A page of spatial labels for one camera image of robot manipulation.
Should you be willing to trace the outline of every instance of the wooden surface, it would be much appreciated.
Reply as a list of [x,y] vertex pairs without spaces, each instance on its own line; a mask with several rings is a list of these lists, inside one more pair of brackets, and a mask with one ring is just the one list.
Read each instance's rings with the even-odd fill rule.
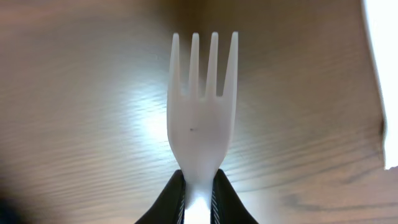
[[259,223],[398,223],[360,1],[0,1],[0,175],[35,223],[133,223],[178,165],[172,33],[239,31],[223,168]]

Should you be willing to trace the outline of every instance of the white plastic fork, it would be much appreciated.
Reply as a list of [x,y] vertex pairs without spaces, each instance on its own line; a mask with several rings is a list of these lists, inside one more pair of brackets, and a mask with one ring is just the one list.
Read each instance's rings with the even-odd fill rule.
[[179,37],[173,35],[167,94],[167,135],[186,187],[184,223],[209,223],[213,178],[232,140],[238,77],[238,33],[233,32],[223,96],[216,96],[218,34],[211,35],[206,91],[198,96],[199,35],[192,36],[189,91],[180,88]]

